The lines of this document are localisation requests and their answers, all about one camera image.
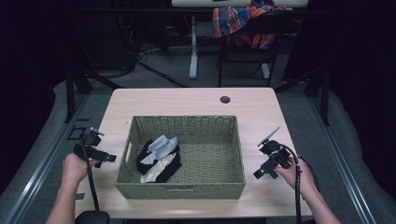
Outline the aluminium floor rail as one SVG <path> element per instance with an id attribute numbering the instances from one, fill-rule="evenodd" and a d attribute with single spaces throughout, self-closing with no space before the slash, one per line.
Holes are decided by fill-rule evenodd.
<path id="1" fill-rule="evenodd" d="M 375 217 L 365 200 L 361 188 L 359 187 L 355 177 L 353 176 L 347 160 L 344 157 L 342 149 L 336 141 L 336 138 L 332 132 L 332 128 L 327 126 L 323 121 L 319 112 L 319 103 L 316 98 L 308 98 L 308 103 L 315 115 L 316 120 L 320 126 L 320 129 L 324 132 L 324 135 L 330 145 L 330 153 L 332 159 L 337 167 L 337 171 L 340 174 L 347 193 L 354 204 L 355 210 L 357 211 L 362 224 L 377 224 Z"/>
<path id="2" fill-rule="evenodd" d="M 55 105 L 20 169 L 0 196 L 0 224 L 19 224 L 40 191 L 61 146 L 73 129 L 77 115 L 89 100 L 89 94 L 77 97 L 74 112 L 67 118 L 66 98 L 58 94 Z"/>

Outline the bundle of socks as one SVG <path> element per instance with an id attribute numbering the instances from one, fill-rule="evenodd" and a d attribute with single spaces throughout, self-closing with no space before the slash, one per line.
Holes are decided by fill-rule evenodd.
<path id="1" fill-rule="evenodd" d="M 150 168 L 152 168 L 158 161 L 155 160 L 153 164 L 142 164 L 140 161 L 145 158 L 148 153 L 146 152 L 146 149 L 148 148 L 148 145 L 151 144 L 153 141 L 148 140 L 147 143 L 144 145 L 143 149 L 140 151 L 136 158 L 136 169 L 141 175 L 145 175 Z M 180 155 L 179 155 L 179 146 L 177 146 L 172 153 L 176 153 L 175 158 L 173 161 L 165 168 L 165 170 L 157 177 L 155 182 L 149 182 L 149 183 L 165 183 L 172 175 L 174 175 L 177 170 L 182 166 L 181 161 L 180 161 Z"/>

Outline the plaid cloth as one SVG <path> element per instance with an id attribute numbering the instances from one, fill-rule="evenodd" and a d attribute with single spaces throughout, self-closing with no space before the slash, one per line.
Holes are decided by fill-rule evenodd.
<path id="1" fill-rule="evenodd" d="M 275 7 L 273 0 L 250 0 L 247 7 L 215 7 L 212 13 L 213 36 L 225 37 L 230 44 L 240 47 L 269 49 L 277 34 L 253 34 L 242 32 L 242 29 L 249 21 L 274 10 L 283 10 L 283 7 Z"/>

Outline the person's left hand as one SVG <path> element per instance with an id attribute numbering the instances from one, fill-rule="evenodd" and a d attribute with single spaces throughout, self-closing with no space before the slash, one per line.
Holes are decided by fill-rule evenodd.
<path id="1" fill-rule="evenodd" d="M 74 153 L 68 154 L 63 162 L 63 181 L 78 184 L 87 175 L 87 170 L 97 163 L 97 160 L 84 161 Z"/>

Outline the black chair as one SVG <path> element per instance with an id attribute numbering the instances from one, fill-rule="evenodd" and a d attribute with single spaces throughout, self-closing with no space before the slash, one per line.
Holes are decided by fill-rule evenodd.
<path id="1" fill-rule="evenodd" d="M 236 32 L 220 38 L 218 86 L 269 87 L 279 45 L 289 28 L 287 18 L 263 14 Z"/>

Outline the black metal stand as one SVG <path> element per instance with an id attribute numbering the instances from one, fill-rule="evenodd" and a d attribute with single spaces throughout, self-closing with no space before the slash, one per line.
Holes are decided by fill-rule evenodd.
<path id="1" fill-rule="evenodd" d="M 294 78 L 292 81 L 282 84 L 275 88 L 275 92 L 283 92 L 287 89 L 297 85 L 303 80 L 308 79 L 308 84 L 304 89 L 306 97 L 314 97 L 318 94 L 318 90 L 321 90 L 320 104 L 319 104 L 319 115 L 326 126 L 329 126 L 328 120 L 328 109 L 329 109 L 329 97 L 330 97 L 330 70 L 331 65 L 324 63 L 317 68 L 311 69 L 310 71 Z"/>
<path id="2" fill-rule="evenodd" d="M 90 94 L 92 86 L 88 81 L 91 77 L 112 90 L 120 89 L 120 85 L 102 77 L 87 66 L 72 63 L 65 76 L 67 113 L 65 121 L 69 122 L 76 114 L 75 90 L 77 87 L 83 94 Z"/>

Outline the green woven basket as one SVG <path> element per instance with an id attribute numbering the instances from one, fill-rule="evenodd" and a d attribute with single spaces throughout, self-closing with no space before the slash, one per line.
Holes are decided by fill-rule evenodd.
<path id="1" fill-rule="evenodd" d="M 177 138 L 182 166 L 165 183 L 141 183 L 136 158 L 148 140 Z M 237 199 L 245 187 L 235 116 L 135 116 L 115 186 L 127 199 Z"/>

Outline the cream sock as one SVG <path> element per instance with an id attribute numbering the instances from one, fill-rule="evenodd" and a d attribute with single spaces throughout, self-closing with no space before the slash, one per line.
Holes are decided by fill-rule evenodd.
<path id="1" fill-rule="evenodd" d="M 158 160 L 158 162 L 148 170 L 145 175 L 141 175 L 141 183 L 155 182 L 157 177 L 165 170 L 165 168 L 173 161 L 176 153 L 167 155 L 166 157 Z"/>

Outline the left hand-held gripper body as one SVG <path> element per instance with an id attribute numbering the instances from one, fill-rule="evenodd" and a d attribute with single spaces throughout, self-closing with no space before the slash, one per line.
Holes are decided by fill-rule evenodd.
<path id="1" fill-rule="evenodd" d="M 103 161 L 105 154 L 96 148 L 101 142 L 101 135 L 97 129 L 91 127 L 87 133 L 82 133 L 79 136 L 79 142 L 75 144 L 74 153 L 84 161 L 89 159 Z"/>

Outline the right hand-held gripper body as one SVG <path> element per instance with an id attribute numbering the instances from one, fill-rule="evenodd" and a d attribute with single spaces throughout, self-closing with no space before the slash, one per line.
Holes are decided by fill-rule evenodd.
<path id="1" fill-rule="evenodd" d="M 262 170 L 274 170 L 278 165 L 284 169 L 289 169 L 289 156 L 290 153 L 286 148 L 279 144 L 275 140 L 271 140 L 271 137 L 279 130 L 279 127 L 275 128 L 269 135 L 264 137 L 258 147 L 260 152 L 268 156 L 268 160 L 261 166 Z"/>

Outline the person's right hand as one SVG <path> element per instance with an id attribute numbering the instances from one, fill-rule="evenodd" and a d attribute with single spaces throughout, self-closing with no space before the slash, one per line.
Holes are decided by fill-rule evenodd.
<path id="1" fill-rule="evenodd" d="M 275 172 L 281 175 L 293 189 L 296 188 L 296 178 L 299 176 L 301 193 L 315 189 L 315 180 L 306 162 L 301 158 L 298 159 L 298 162 L 295 162 L 292 157 L 288 157 L 288 160 L 290 163 L 290 167 L 288 169 L 277 166 L 275 168 Z"/>

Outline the white desk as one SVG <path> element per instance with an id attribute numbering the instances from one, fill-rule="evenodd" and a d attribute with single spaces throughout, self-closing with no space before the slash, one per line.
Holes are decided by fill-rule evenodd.
<path id="1" fill-rule="evenodd" d="M 251 0 L 172 0 L 173 7 L 181 7 L 187 9 L 192 7 L 196 9 L 202 7 L 203 9 L 212 7 L 246 7 Z M 308 0 L 276 0 L 276 4 L 288 8 L 306 7 Z M 197 35 L 196 35 L 196 20 L 191 16 L 191 65 L 190 65 L 190 79 L 197 78 L 198 67 L 198 51 L 197 51 Z"/>

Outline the black rounded seat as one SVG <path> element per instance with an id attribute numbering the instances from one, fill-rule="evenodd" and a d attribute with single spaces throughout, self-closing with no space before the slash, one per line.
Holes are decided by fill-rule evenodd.
<path id="1" fill-rule="evenodd" d="M 110 216 L 104 211 L 85 211 L 75 219 L 76 224 L 109 224 Z"/>

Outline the light blue sock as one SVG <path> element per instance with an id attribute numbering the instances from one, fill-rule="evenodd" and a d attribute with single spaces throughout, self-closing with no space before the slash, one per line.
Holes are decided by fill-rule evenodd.
<path id="1" fill-rule="evenodd" d="M 166 136 L 161 135 L 155 141 L 148 145 L 146 152 L 148 155 L 140 162 L 142 164 L 153 164 L 155 160 L 160 160 L 168 156 L 177 147 L 177 138 L 168 139 Z"/>

